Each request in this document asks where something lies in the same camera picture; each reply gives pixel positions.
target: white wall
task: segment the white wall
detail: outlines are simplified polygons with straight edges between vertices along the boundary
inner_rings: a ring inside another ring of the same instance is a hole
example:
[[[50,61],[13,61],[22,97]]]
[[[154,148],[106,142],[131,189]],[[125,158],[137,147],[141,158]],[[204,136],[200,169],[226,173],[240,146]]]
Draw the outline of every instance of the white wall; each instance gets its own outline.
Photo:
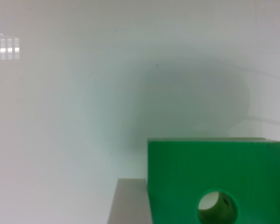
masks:
[[[280,0],[0,0],[0,34],[0,224],[106,223],[147,137],[280,140]]]

